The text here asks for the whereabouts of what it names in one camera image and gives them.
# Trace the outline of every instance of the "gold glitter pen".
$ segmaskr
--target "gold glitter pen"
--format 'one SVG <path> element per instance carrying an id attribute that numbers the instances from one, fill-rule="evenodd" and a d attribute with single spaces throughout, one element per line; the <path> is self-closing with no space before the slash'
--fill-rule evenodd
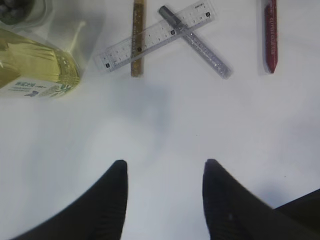
<path id="1" fill-rule="evenodd" d="M 132 21 L 131 57 L 138 56 L 142 51 L 144 30 L 144 0 L 134 0 Z M 131 63 L 131 77 L 138 78 L 143 74 L 143 60 L 139 58 Z"/>

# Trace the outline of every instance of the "white table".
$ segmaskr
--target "white table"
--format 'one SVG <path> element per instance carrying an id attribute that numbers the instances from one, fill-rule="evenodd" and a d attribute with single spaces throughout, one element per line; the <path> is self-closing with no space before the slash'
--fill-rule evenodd
<path id="1" fill-rule="evenodd" d="M 167 2 L 147 1 L 147 26 Z M 170 2 L 178 11 L 194 0 Z M 214 3 L 218 21 L 196 32 L 232 67 L 228 80 L 182 39 L 146 56 L 141 79 L 129 66 L 100 75 L 91 53 L 130 35 L 132 0 L 55 1 L 29 37 L 67 49 L 78 30 L 74 56 L 89 61 L 65 97 L 0 99 L 1 240 L 60 212 L 117 159 L 129 167 L 123 240 L 209 239 L 208 158 L 272 207 L 320 187 L 319 0 L 278 1 L 273 75 L 262 65 L 260 0 Z"/>

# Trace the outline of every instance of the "clear plastic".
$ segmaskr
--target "clear plastic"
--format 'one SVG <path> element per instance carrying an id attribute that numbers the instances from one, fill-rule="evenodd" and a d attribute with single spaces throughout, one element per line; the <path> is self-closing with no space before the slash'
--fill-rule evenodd
<path id="1" fill-rule="evenodd" d="M 69 53 L 0 28 L 0 96 L 59 97 L 79 81 Z"/>
<path id="2" fill-rule="evenodd" d="M 51 0 L 34 0 L 34 4 L 28 16 L 21 22 L 13 25 L 5 24 L 0 20 L 0 28 L 19 31 L 41 25 L 51 12 Z"/>
<path id="3" fill-rule="evenodd" d="M 176 16 L 185 26 L 183 31 L 177 31 L 166 20 L 161 20 L 141 33 L 143 44 L 141 47 L 137 46 L 139 55 L 132 57 L 132 37 L 128 37 L 98 53 L 95 57 L 97 67 L 101 71 L 112 72 L 216 19 L 210 0 L 200 0 L 181 10 Z"/>

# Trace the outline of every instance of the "yellow liquid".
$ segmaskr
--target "yellow liquid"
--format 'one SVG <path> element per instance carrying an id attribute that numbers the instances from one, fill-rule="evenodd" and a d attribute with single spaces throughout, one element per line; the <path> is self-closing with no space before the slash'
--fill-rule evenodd
<path id="1" fill-rule="evenodd" d="M 73 87 L 80 81 L 69 53 L 0 28 L 0 88 L 20 76 Z"/>

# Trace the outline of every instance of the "pen cap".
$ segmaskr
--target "pen cap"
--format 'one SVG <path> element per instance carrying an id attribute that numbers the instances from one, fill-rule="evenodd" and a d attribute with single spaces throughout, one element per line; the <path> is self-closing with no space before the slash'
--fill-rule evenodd
<path id="1" fill-rule="evenodd" d="M 166 6 L 160 7 L 158 12 L 173 28 L 177 27 L 181 23 L 181 20 L 177 18 Z"/>

